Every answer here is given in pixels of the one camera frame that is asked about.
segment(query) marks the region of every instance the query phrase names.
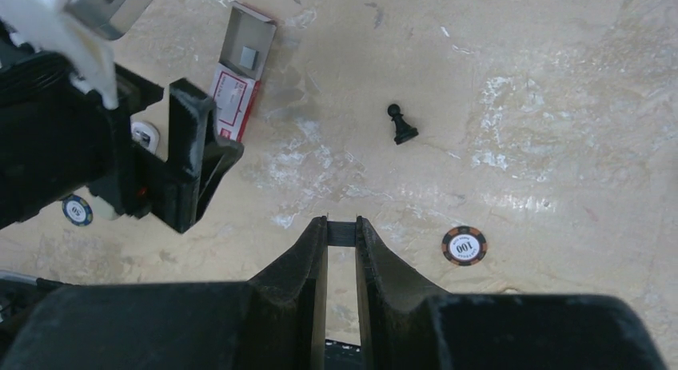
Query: red and white box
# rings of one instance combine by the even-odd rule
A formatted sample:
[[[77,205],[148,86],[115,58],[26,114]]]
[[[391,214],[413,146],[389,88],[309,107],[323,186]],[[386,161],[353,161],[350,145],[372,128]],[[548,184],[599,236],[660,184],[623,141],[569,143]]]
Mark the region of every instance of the red and white box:
[[[276,26],[273,19],[238,2],[231,15],[210,93],[217,103],[217,132],[241,141],[259,91]]]

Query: beige marble surface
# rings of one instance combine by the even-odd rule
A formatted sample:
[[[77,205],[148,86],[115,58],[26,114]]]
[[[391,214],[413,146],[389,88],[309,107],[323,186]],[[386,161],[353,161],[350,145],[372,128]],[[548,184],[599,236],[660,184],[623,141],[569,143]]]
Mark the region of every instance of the beige marble surface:
[[[209,88],[228,1],[156,0],[118,60]],[[453,292],[618,296],[678,366],[678,0],[238,1],[280,29],[245,156],[205,219],[183,236],[152,217],[79,229],[52,205],[0,232],[0,268],[242,280],[312,217],[360,214]],[[398,147],[393,101],[421,134]],[[163,135],[165,109],[143,115]],[[441,255],[459,224],[489,240],[473,267]],[[329,263],[329,336],[357,342],[353,255]]]

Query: metal component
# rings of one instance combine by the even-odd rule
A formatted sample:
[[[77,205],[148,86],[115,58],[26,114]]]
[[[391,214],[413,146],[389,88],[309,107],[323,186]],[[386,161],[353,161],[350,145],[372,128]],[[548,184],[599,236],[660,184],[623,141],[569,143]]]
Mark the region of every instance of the metal component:
[[[70,0],[75,18],[108,40],[122,37],[153,0]]]
[[[259,55],[259,52],[256,50],[243,46],[242,54],[240,55],[240,66],[254,70],[257,64],[257,55]]]
[[[160,143],[160,132],[147,121],[134,121],[132,122],[132,139],[143,146],[144,149],[155,153]]]
[[[666,368],[616,298],[451,294],[362,217],[353,225],[361,347],[328,348],[333,226],[314,218],[248,282],[63,288],[22,324],[2,368],[350,369],[358,349],[363,368]]]
[[[36,277],[27,276],[25,274],[19,274],[14,272],[8,272],[7,270],[0,270],[0,280],[8,280],[13,282],[20,282],[23,284],[36,284]]]

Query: white robot part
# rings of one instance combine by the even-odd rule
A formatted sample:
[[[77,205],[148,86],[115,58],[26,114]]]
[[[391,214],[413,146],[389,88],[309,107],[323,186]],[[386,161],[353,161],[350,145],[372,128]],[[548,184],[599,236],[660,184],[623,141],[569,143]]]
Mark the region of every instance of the white robot part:
[[[132,139],[149,152],[155,154],[160,143],[160,132],[149,122],[134,121],[132,122]]]
[[[0,0],[0,20],[36,50],[68,58],[104,107],[116,109],[114,55],[106,39],[121,37],[151,1]]]
[[[120,218],[120,214],[115,212],[113,206],[108,202],[104,201],[101,197],[92,196],[89,199],[90,207],[92,208],[92,213],[97,217],[103,218],[107,221],[115,221]]]

